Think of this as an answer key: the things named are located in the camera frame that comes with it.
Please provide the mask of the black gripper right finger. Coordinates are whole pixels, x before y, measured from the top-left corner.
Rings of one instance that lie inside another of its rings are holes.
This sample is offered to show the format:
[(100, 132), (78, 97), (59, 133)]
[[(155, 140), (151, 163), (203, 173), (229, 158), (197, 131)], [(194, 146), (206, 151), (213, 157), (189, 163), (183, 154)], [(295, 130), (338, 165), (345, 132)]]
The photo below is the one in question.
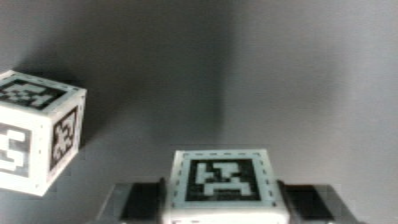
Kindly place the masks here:
[(286, 184), (279, 189), (290, 211), (290, 224), (368, 224), (348, 209), (329, 184)]

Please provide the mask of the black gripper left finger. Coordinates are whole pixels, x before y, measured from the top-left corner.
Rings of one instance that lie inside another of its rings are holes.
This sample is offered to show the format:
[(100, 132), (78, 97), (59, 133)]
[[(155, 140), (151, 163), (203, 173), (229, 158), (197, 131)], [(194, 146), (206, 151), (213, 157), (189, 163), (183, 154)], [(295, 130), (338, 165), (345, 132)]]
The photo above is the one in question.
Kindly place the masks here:
[(87, 224), (162, 224), (165, 182), (117, 183)]

